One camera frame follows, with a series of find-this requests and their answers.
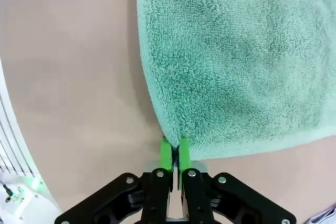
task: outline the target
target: silver screw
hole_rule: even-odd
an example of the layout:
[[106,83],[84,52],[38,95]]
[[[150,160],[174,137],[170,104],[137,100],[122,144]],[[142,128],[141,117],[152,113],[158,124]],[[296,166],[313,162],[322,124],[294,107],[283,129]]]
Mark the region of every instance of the silver screw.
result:
[[221,184],[224,184],[226,182],[226,178],[225,177],[219,177],[218,182],[220,182]]
[[195,177],[195,176],[196,176],[196,172],[195,172],[194,170],[190,170],[190,171],[188,172],[188,175],[189,175],[190,177]]
[[157,175],[157,177],[162,178],[163,175],[164,175],[164,173],[163,173],[162,171],[158,171],[158,172],[156,173],[156,175]]
[[126,183],[127,183],[127,184],[131,184],[131,183],[133,183],[133,182],[134,182],[134,179],[131,178],[131,177],[129,177],[129,178],[126,179]]

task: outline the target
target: beige tabletop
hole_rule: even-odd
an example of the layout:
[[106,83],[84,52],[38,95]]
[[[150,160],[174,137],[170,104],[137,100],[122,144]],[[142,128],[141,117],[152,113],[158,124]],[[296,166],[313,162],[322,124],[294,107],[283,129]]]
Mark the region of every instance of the beige tabletop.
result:
[[[23,136],[63,210],[159,158],[136,0],[0,0],[0,57]],[[205,163],[211,175],[232,173],[302,223],[336,201],[335,153],[329,138]]]

